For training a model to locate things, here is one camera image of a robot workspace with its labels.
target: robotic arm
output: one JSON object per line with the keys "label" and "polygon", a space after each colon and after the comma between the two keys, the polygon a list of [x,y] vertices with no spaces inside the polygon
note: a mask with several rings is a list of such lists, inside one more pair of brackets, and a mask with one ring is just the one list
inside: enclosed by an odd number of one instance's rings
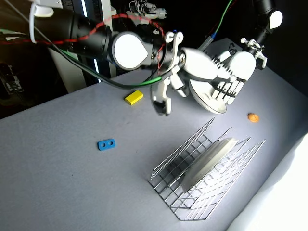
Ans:
{"label": "robotic arm", "polygon": [[[9,5],[2,3],[0,28],[29,34],[29,24],[18,17]],[[23,4],[19,8],[24,15],[29,15],[31,3]],[[157,42],[133,32],[114,32],[108,26],[101,26],[85,39],[79,39],[96,28],[97,22],[65,9],[42,9],[38,6],[34,12],[34,25],[52,41],[78,39],[78,42],[59,44],[63,50],[98,60],[107,59],[125,70],[140,67],[156,70],[160,65],[162,81],[151,91],[159,114],[171,112],[171,99],[166,93],[169,84],[182,97],[188,95],[189,86],[201,106],[214,113],[224,113],[225,104],[233,102],[252,75],[256,59],[264,60],[262,43],[282,21],[281,17],[279,23],[277,18],[281,13],[274,10],[271,0],[255,0],[254,4],[260,20],[256,40],[242,39],[241,42],[246,44],[244,51],[232,55],[226,51],[217,58],[196,49],[180,48],[183,40],[181,32],[168,32]],[[39,34],[35,34],[35,38],[39,39]]]}

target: dish rack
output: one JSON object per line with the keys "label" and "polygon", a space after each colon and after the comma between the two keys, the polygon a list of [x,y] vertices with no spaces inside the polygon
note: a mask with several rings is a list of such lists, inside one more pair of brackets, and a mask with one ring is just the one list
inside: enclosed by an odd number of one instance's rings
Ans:
{"label": "dish rack", "polygon": [[[242,149],[250,138],[237,142],[208,174],[184,193],[181,180],[185,172],[213,144],[205,135],[213,121],[214,118],[154,168],[149,180],[179,220],[207,219],[265,142],[263,140],[244,152]],[[230,130],[215,142],[225,137]]]}

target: green cable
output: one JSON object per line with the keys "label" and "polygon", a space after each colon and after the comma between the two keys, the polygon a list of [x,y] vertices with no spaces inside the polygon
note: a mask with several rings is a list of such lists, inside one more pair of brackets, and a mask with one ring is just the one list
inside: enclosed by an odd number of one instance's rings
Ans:
{"label": "green cable", "polygon": [[154,79],[151,79],[151,80],[148,80],[148,81],[145,81],[143,83],[139,83],[139,84],[135,84],[136,86],[143,86],[143,85],[147,85],[147,84],[151,84],[151,83],[156,83],[158,81],[160,81],[162,78],[160,76],[154,78]]}
{"label": "green cable", "polygon": [[218,27],[217,27],[217,29],[216,29],[215,33],[217,33],[217,32],[218,32],[218,30],[219,30],[219,28],[220,28],[220,26],[221,26],[221,23],[222,23],[222,21],[223,21],[223,18],[225,17],[225,14],[226,14],[226,12],[227,12],[227,10],[228,10],[228,8],[229,8],[229,6],[230,6],[230,4],[231,4],[231,2],[232,2],[232,1],[233,1],[233,0],[230,0],[230,1],[229,1],[229,3],[228,3],[228,5],[227,5],[227,7],[226,7],[226,9],[225,9],[224,13],[222,14],[222,17],[221,17],[220,23],[219,23],[219,25],[218,25]]}

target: table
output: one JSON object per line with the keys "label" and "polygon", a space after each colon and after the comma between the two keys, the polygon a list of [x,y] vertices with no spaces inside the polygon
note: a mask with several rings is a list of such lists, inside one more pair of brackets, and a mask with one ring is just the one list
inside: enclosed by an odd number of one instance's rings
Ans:
{"label": "table", "polygon": [[[209,52],[229,46],[213,43]],[[146,71],[117,79],[131,82]],[[172,97],[170,116],[158,116],[144,98],[96,84],[0,120],[2,231],[225,230],[305,131],[308,99],[266,68],[256,71],[227,113],[214,115],[192,98]],[[260,116],[248,121],[247,113]],[[267,141],[205,221],[179,221],[148,183],[152,169],[216,117],[207,136],[251,136]],[[114,138],[100,152],[97,142]]]}

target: light strip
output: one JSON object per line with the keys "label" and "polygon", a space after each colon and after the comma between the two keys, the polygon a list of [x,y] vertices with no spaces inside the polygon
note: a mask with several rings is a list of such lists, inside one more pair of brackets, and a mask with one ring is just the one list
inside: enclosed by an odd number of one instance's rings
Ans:
{"label": "light strip", "polygon": [[96,72],[99,73],[96,59],[94,59],[94,65],[95,65],[95,70],[96,70]]}
{"label": "light strip", "polygon": [[85,17],[87,17],[88,14],[87,14],[87,8],[86,8],[85,0],[81,0],[81,5],[82,5],[82,10],[83,10],[83,15],[84,15]]}

